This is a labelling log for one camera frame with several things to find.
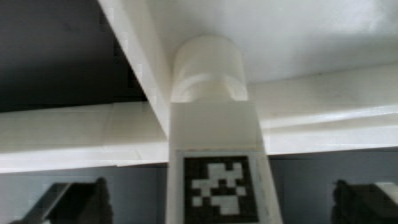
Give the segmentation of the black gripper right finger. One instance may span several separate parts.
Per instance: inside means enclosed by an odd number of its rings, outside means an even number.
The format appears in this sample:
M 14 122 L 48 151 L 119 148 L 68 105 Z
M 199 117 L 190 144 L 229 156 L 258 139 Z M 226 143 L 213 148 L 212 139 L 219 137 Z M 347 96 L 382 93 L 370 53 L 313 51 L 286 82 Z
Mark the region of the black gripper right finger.
M 350 184 L 340 180 L 333 192 L 333 224 L 398 224 L 398 184 Z

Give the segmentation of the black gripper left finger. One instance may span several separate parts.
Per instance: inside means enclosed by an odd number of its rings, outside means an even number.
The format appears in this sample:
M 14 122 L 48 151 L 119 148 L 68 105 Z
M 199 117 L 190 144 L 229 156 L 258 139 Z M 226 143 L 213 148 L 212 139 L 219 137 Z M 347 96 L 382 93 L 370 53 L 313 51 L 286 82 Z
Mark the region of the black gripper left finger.
M 55 183 L 25 217 L 11 224 L 114 224 L 107 180 Z

